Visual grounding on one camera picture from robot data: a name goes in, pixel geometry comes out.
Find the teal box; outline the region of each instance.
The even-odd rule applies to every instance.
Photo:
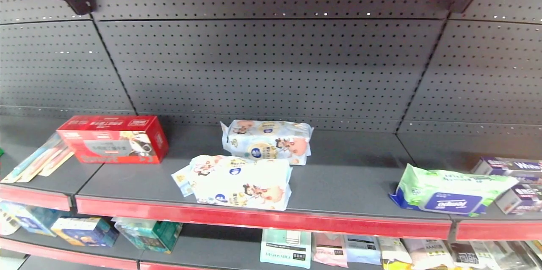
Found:
[[[69,212],[27,206],[22,203],[1,201],[0,208],[30,233],[37,233],[56,237],[56,233],[51,230],[52,225],[61,216],[69,216]]]
[[[171,221],[139,220],[133,218],[114,218],[115,228],[135,247],[171,253],[183,224]]]

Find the red box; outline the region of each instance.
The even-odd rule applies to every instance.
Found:
[[[72,116],[56,132],[84,163],[157,164],[169,149],[157,116]]]

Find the white plastic package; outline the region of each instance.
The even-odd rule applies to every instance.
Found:
[[[291,173],[287,160],[197,156],[171,176],[183,195],[193,193],[198,203],[285,210]]]
[[[310,156],[312,127],[286,121],[234,120],[222,126],[222,146],[232,156],[251,160],[286,159],[305,165]]]

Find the pink package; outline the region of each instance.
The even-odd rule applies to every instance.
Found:
[[[313,233],[313,237],[313,261],[348,268],[343,235]]]

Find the green wet wipe pack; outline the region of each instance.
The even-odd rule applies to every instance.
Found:
[[[390,198],[403,209],[475,217],[516,184],[517,179],[509,176],[424,170],[408,164]]]

